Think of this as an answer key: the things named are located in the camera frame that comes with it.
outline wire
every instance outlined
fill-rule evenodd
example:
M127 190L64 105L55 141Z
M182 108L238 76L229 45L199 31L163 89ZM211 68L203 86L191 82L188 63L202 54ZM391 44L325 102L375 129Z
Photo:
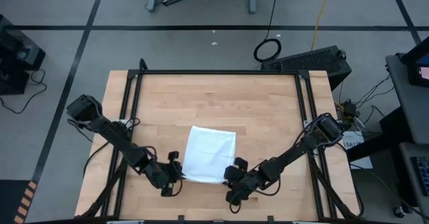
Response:
M88 167L89 162L92 160L92 158L98 153L100 152L103 148L105 148L109 143L106 142L105 144L103 144L101 147L99 147L97 150L94 151L93 154L91 154L88 158L88 160L86 160L85 166L83 167L83 176L85 176L85 172L86 172L86 167Z
M339 97L338 97L338 102L339 102L339 105L340 105L340 106L341 106L341 93L342 93L342 91L343 91L343 85L344 85L344 81L342 81L342 82L341 82L340 95L339 95Z
M233 195L233 198L231 198L231 201L229 202L229 210L233 213L233 214L237 214L239 211L240 211L240 209L241 209L241 201L240 201L240 203L239 203L239 208L236 210L236 211L234 211L233 210L233 204L232 204L232 202L233 202L233 200L235 199L235 197L237 197L237 195L238 194L240 194L240 192L241 191L243 191L243 189L241 189L241 190L239 190L237 193L235 193L234 195Z
M172 197L176 197L178 194L180 194L180 191L182 191L182 186L183 186L183 180L182 179L179 179L180 180L180 188L179 188L179 190L177 191L177 193L176 194L172 194Z
M267 31L267 35L265 36L265 39L263 39L263 41L261 43L259 43L259 45L256 46L255 50L253 51L253 57L256 61L263 63L263 62L267 62L269 60L275 60L277 57L279 57L280 52L282 52L282 43L277 40L277 39L268 39L268 35L269 35L269 31L271 30L271 23L273 21L273 15L274 15L274 9L275 9L275 3L277 2L277 0L274 0L273 3L273 8L271 10L271 17L269 18L269 25L268 25L268 31ZM274 53L274 55L270 56L269 58L266 59L260 59L257 56L257 52L259 51L259 49L266 43L268 42L274 42L275 44L277 44L277 52Z
M40 79L40 80L34 80L34 73L39 72L39 71L43 73L43 75L42 75L41 79ZM27 106L28 106L29 102L30 102L30 101L31 101L35 96L39 95L40 93L42 93L42 92L46 91L46 89L48 89L48 86L47 86L46 84L44 84L44 83L43 83L43 80L45 79L45 75L46 75L46 71L44 71L44 70L42 70L42 69L39 69L39 70L37 70L37 71L33 71L33 72L32 72L32 74L30 75L30 78L31 78L31 80L32 80L32 81L34 81L35 83L34 83L34 84L33 84L33 83L28 83L27 85L30 85L30 86L38 86L38 85L42 85L42 86L44 86L44 87L43 87L43 89L42 89L42 90L40 90L40 91L38 91L38 92L34 93L34 94L33 94L33 95L28 99L27 103L24 105L24 107L23 107L23 109L22 109L21 111L16 111L16 110L13 110L12 108L10 108L10 107L6 106L6 104L5 104L4 100L0 97L1 105L2 105L4 108L6 108L7 110L11 111L12 113L14 113L14 114L16 114L16 115L19 115L19 114L23 113L23 112L25 111L25 109L27 108Z
M394 193L394 191L392 191L392 189L390 189L390 187L384 182L384 180L382 180L380 177L378 177L378 175L374 174L372 171L364 169L360 166L354 165L354 164L350 164L351 166L354 166L356 168L359 168L361 170L365 170L366 172L368 172L368 174L374 176L376 179L378 179L383 185L384 187L386 187L388 189L388 191L396 198L398 198L402 204L404 204L405 206L407 206L409 209L413 210L413 212L415 212L417 215L421 216L422 218L425 218L426 220L429 220L429 217L421 212L419 212L417 209L415 209L414 207L412 207L410 204L408 204L405 200L403 200L403 198L401 198L399 195L397 195L396 193Z
M277 190L275 190L274 193L265 193L265 192L262 192L260 190L253 190L253 191L255 191L255 192L259 193L259 194L262 194L262 195L264 195L266 197L273 197L273 196L275 196L276 194L279 193L281 185L282 185L282 177L279 177L279 185L277 187Z
M377 90L378 86L380 86L381 84L383 84L385 81L389 80L391 78L390 74L381 82L379 82L377 85L375 85L371 90L369 90L368 93L366 93L365 95L363 95L361 97L361 99L359 99L359 101L356 103L356 108L358 109L359 107L362 107L362 105L364 103L366 103L367 101L371 100L374 96L372 96L372 94Z
M359 107L362 107L362 105L363 105L365 102L370 101L371 99L373 99L373 98L374 98L374 97L376 97L376 96L384 95L384 94L388 94L388 93L390 93L392 90L394 90L394 88L395 88L395 87L392 87L390 90L385 91L384 93L377 93L377 94L373 95L372 97L370 97L369 99L365 99L365 101L363 101Z
M375 106L375 105L371 105L371 108L372 108L371 113L369 114L369 116L368 116L367 120L365 120L365 121L363 122L363 124L366 124L366 123L368 122L368 120L371 118L372 114L374 113L374 109L376 109L376 110L380 113L380 115L381 115L381 116L385 117L384 113L382 113L382 112L380 111L380 109L378 109L378 107L377 107L377 106Z
M86 140L88 140L90 143L92 143L93 141L91 140L91 138L89 138L85 133L82 132L82 130L80 130L80 128L77 126L77 123L75 122L75 120L72 119L67 119L67 123L70 124L71 126L73 126L82 136L84 136L86 138Z
M375 105L371 105L371 107L375 108L375 110L377 110L377 111L380 113L380 115L381 115L381 116L383 116L383 117L385 117L385 116L386 116L386 115L384 115L384 113L382 113L382 112L380 111L380 109L378 109L378 107L377 107L377 106L375 106Z
M324 0L324 1L323 1L322 9L320 9L320 11L319 11L319 15L317 16L316 27L314 28L313 42L312 42L312 44L311 44L311 50L313 50L314 45L316 44L317 29L318 29L318 27L319 27L320 17L322 17L323 10L324 10L324 7L326 6L326 3L327 3L327 2L328 2L328 0Z
M135 126L137 126L137 125L139 125L139 124L141 123L140 118L135 117L135 118L133 118L133 119L129 119L125 125L128 125L128 123L129 123L130 121L133 121L133 125L129 126L129 127L128 127L128 130L133 129Z
M275 9L275 3L276 3L276 1L277 1L277 0L274 0L273 8L271 9L271 17L269 18L268 31L267 31L267 35L266 35L266 37L265 37L265 39L264 39L264 40L268 39L269 31L270 31L270 29L271 29L271 23L272 23L272 21L273 21L273 15L274 15L274 9Z
M355 117L355 120L357 120L357 121L359 122L359 124L361 124L361 126L362 126L364 129L366 129L365 125L363 125L363 123L362 123L362 121L361 121L361 120L359 120L357 117Z

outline black cable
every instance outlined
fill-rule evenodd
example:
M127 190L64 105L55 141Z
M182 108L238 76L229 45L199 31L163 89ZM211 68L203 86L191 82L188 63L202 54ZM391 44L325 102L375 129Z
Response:
M341 105L341 93L342 93L342 91L343 91L343 84L344 84L344 81L342 81L342 82L341 82L340 96L338 97L338 104L339 104L339 105Z
M73 126L80 134L82 134L82 136L84 136L86 138L86 140L88 140L90 143L92 143L93 141L85 134L82 132L82 130L80 130L80 128L77 126L76 122L72 119L67 119L67 123L70 124L71 126Z
M41 72L43 73L42 78L41 78L40 80L34 80L34 73L39 72L39 71L41 71ZM38 91L38 92L34 93L34 94L33 94L33 95L28 99L27 103L24 105L24 108L23 108L21 111L15 111L15 110L13 110L12 108L10 108L10 107L6 106L6 104L5 104L4 100L0 97L1 105L2 105L4 108L6 108L7 110L9 110L9 111L11 111L12 113L14 113L14 114L17 114L17 115L18 115L18 114L23 113L23 112L25 111L25 109L27 108L27 106L28 106L29 102L30 102L30 101L31 101L35 96L37 96L38 94L40 94L40 93L42 93L42 92L46 91L46 89L48 89L48 86L47 86L46 84L44 84L44 83L43 83L43 80L45 79L45 75L46 75L46 71L45 71L45 70L42 70L42 69L39 69L39 70L37 70L37 71L33 71L33 72L32 72L32 74L30 75L30 78L31 78L31 80L32 80L32 81L34 81L34 82L35 82L35 84L33 84L33 83L28 83L27 85L30 85L30 86L38 86L38 85L42 85L42 86L44 86L44 87L43 87L43 89L42 89L42 90L40 90L40 91Z
M257 193L259 193L259 194L262 194L262 195L264 195L264 196L267 196L267 197L273 197L273 196L275 196L277 193L279 193L279 191L280 191L280 186L282 185L282 177L280 176L279 177L279 185L278 185L278 187L277 187L277 190L275 190L275 192L274 193L264 193L264 192L262 192L262 191L260 191L260 190L253 190L253 191L255 191L255 192L257 192Z
M129 126L129 127L128 127L128 130L133 129L135 126L137 126L137 125L139 125L139 124L141 123L140 118L135 117L134 119L130 119L130 120L128 120L128 121L127 121L127 123L126 123L125 125L128 125L128 123L129 123L130 121L133 121L133 125Z
M240 203L239 203L239 208L236 210L236 211L234 211L233 210L233 204L232 204L232 202L233 202L233 200L235 199L235 197L241 192L241 191L243 191L243 190L239 190L237 193L235 193L234 195L233 195L233 198L231 198L231 201L229 202L229 210L233 213L233 214L237 214L239 211L240 211L240 209L241 209L241 201L240 201Z
M381 84L383 84L385 81L387 81L387 80L389 80L391 78L391 76L390 76L390 74L386 77L386 79L384 79L384 80L382 80L381 82L379 82L377 85L375 85L371 90L369 90L369 92L367 93L367 94L365 94L365 95L363 95L362 97L361 97L361 99L356 103L356 109L358 109L359 107L362 107L362 105L364 104L364 103L366 103L367 101L369 101L369 100L371 100L372 98L374 98L375 96L377 96L377 95L383 95L383 94L386 94L386 93L388 93L388 92L390 92L390 91L392 91L395 87L393 87L392 89L390 89L390 90L388 90L387 92L385 92L385 93L379 93L379 94L376 94L376 95L373 95L372 96L372 94L377 90L377 88L381 85Z
M383 117L385 117L385 115L384 115L384 113L382 113L381 111L380 111L380 109L378 109L378 107L377 106L375 106L375 105L371 105L373 108L375 108L375 110L377 110L379 113L380 113L380 115L381 116L383 116Z
M176 197L178 194L180 194L180 191L182 191L183 180L182 179L179 179L179 180L180 180L180 188L179 188L179 190L177 191L176 194L172 194L172 197Z
M392 189L390 189L390 187L380 178L378 177L378 175L374 174L372 171L364 169L360 166L354 165L354 164L350 164L351 166L354 166L356 168L359 168L361 170L365 170L366 172L368 172L368 174L376 177L376 179L378 179L387 189L388 191L395 196L396 198L398 198L402 204L404 204L405 206L407 206L409 209L413 210L413 212L415 212L417 215L421 216L422 218L425 218L426 220L429 220L429 217L421 212L419 212L417 209L415 209L414 207L412 207L410 204L408 204L405 200L403 200L403 198L401 198L399 195L397 195L396 193L394 193L394 191L392 191Z
M369 114L369 116L368 116L367 120L365 120L365 121L363 122L363 124L366 124L366 123L368 122L368 120L371 118L372 114L374 113L374 109L376 109L376 110L380 113L380 115L381 115L381 116L385 117L384 113L382 113L382 112L380 111L380 109L378 109L378 107L377 107L377 106L375 106L375 105L371 105L371 108L372 108L371 113Z
M367 94L363 95L361 97L361 99L357 103L360 103L363 100L363 98L365 98L366 96L371 95L377 89L377 87L379 85L381 85L383 82L387 81L389 78L390 78L390 74L386 77L386 79L382 80L381 82L379 82L378 84L376 84L371 90L369 90L369 92Z
M373 99L373 98L374 98L374 97L376 97L376 96L384 95L384 94L388 94L388 93L390 93L392 90L394 90L394 88L395 88L395 87L392 87L390 90L385 91L384 93L377 93L377 94L373 95L371 98L366 99L365 101L363 101L363 102L362 102L362 104L361 104L361 106L362 106L365 102L367 102L367 101L369 101L369 100Z
M364 122L362 122L363 124L366 124L369 121L369 119L371 118L371 116L373 115L373 113L374 113L374 105L371 105L371 108L372 108L371 113L369 114L367 120L365 120Z
M88 158L88 160L86 160L85 166L83 167L83 176L85 176L85 172L86 172L86 167L88 167L89 162L92 160L92 158L98 153L100 152L103 148L105 148L109 143L106 142L105 144L103 144L101 147L99 147L97 150L94 151L93 154L91 154Z
M282 51L282 43L280 43L280 41L279 41L279 40L277 40L277 39L268 39L269 31L271 30L271 23L272 23L272 21L273 21L273 15L274 15L274 9L275 9L275 3L276 3L276 1L277 1L277 0L274 0L274 3L273 3L273 9L272 9L272 11L271 11L271 17L270 17L270 19L269 19L269 25L268 25L267 35L266 35L265 39L264 39L264 40L263 40L263 41L262 41L258 46L256 46L255 50L253 51L253 57L254 57L254 59L255 59L256 61L260 62L260 63L267 62L267 61L269 61L269 60L275 60L277 57L279 57L280 52ZM266 59L260 59L260 58L257 56L257 52L259 51L259 49L260 49L264 44L266 44L266 43L268 43L268 42L274 42L274 43L276 43L276 44L277 44L277 52L276 52L274 55L270 56L269 58L266 58Z

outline yellow cable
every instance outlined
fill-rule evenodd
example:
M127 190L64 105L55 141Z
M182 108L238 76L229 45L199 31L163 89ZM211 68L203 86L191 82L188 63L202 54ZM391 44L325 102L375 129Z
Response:
M327 3L327 2L328 2L328 0L324 0L324 1L323 1L322 9L320 9L319 16L317 17L316 27L314 28L313 43L311 44L311 50L313 50L314 45L315 45L315 43L316 43L316 38L317 38L317 28L319 27L320 17L322 17L323 10L324 10L324 6L326 5L326 3Z

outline electronic device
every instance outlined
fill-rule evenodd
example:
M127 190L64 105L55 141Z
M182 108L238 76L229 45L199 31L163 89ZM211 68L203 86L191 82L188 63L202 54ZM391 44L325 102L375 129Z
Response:
M23 94L29 74L8 61L0 58L0 95Z
M420 188L425 196L429 195L429 158L411 157L414 170L419 179Z
M168 154L169 163L157 162L156 151L149 147L138 147L131 143L129 130L121 122L109 121L102 113L101 104L94 97L81 95L67 107L71 117L68 122L80 129L100 134L121 151L128 165L138 174L145 174L155 188L160 188L163 197L172 196L171 184L182 176L182 166L176 159L179 152Z
M39 70L46 53L19 30L7 31L11 25L0 15L0 58L22 70Z
M331 90L351 73L345 52L336 46L263 62L261 70L325 70Z
M162 4L167 7L175 3L179 3L180 1L183 1L183 0L163 0Z
M410 84L429 87L429 37L400 58L408 67Z

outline power cable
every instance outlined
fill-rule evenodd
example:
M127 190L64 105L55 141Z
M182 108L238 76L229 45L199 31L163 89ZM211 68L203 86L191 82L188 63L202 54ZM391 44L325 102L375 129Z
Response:
M313 42L311 44L311 50L313 50L314 45L316 44L317 29L319 27L319 21L320 21L320 18L322 17L322 14L323 14L323 11L324 11L324 7L326 6L327 2L328 2L328 0L323 0L322 8L320 9L319 15L317 16L316 27L314 28Z
M40 79L40 80L34 80L34 73L36 73L36 72L42 72L42 73L43 73L43 74L42 74L42 77L41 77L41 79ZM44 87L43 87L43 89L42 89L42 90L40 90L40 91L38 91L38 92L34 93L34 94L33 94L33 95L28 99L28 101L25 103L25 105L24 105L24 107L22 108L22 110L21 110L21 111L16 111L16 110L13 110L12 108L10 108L10 107L6 106L6 104L5 104L4 100L0 97L1 105L2 105L4 108L6 108L7 110L9 110L10 112L12 112L12 113L14 113L14 114L16 114L16 115L19 115L19 114L23 113L23 112L25 111L25 109L27 108L27 106L28 106L29 102L30 102L30 101L31 101L35 96L39 95L40 93L42 93L42 92L46 91L46 89L48 89L48 86L47 86L45 83L43 83L43 80L45 79L45 76L46 76L46 71L45 71L45 70L42 70L42 69L39 69L39 70L37 70L37 71L33 71L33 72L32 72L32 74L30 75L30 79L31 79L33 82L35 82L35 83L27 83L27 85L29 85L29 86L38 86L38 85L42 85L42 86L44 86Z
M256 46L256 48L255 48L255 50L253 51L253 57L254 57L254 59L255 59L256 61L260 62L260 63L264 63L264 62L267 62L267 61L270 61L270 60L275 60L277 57L279 57L280 52L282 51L282 43L280 43L280 41L279 41L279 40L274 39L274 38L272 38L272 39L268 39L269 31L271 30L271 23L272 23L272 21L273 21L273 15L274 15L274 9L275 9L275 3L276 3L276 1L277 1L277 0L274 0L273 8L272 8L272 10L271 10L271 17L270 17L270 19L269 19L269 25L268 25L267 35L266 35L265 39L264 39L261 43L259 43L259 45L257 45L257 46ZM277 44L277 52L276 52L274 55L270 56L269 58L266 58L266 59L260 59L260 58L257 56L257 53L258 53L259 49L260 49L264 44L266 44L266 43L268 43L268 42L274 42L275 44Z
M382 113L382 112L380 111L380 109L378 109L378 107L377 107L377 106L375 106L375 105L371 105L371 108L372 108L371 113L369 114L369 116L368 116L367 120L365 120L365 121L363 122L363 124L366 124L366 123L368 122L368 120L371 118L371 116L372 116L372 115L373 115L373 113L374 113L374 109L376 109L376 110L380 113L380 115L381 115L381 116L385 117L384 113Z
M381 85L381 84L383 84L385 81L387 81L387 80L389 80L391 78L391 76L390 76L390 74L384 79L384 80L382 80L381 82L379 82L378 84L376 84L373 88L371 88L371 90L369 90L369 92L368 93L366 93L365 95L363 95L360 99L359 99L359 101L357 101L355 104L356 104L356 108L358 109L359 107L362 107L362 105L364 104L364 103L366 103L367 101L369 101L369 100L371 100L374 96L372 96L372 94L377 90L377 88Z
M125 125L127 125L130 121L134 121L133 124L131 126L128 127L128 130L133 129L135 126L139 125L141 123L140 119L138 117L134 118L134 119L130 119L127 121L127 123ZM67 119L67 123L70 124L71 126L73 126L82 136L85 137L86 140L88 140L90 143L92 143L93 141L91 140L91 138L89 138L85 133L82 132L82 130L78 127L78 123L72 119ZM95 150L88 158L88 160L86 160L86 163L84 165L84 169L83 169L83 175L85 175L86 172L86 168L89 165L89 162L92 160L92 158L98 154L103 148L105 148L107 145L109 144L109 142L104 143L101 147L99 147L97 150ZM151 149L154 154L154 158L157 159L157 152L156 149L153 146L133 146L133 147L129 147L130 149L133 150L144 150L146 148Z

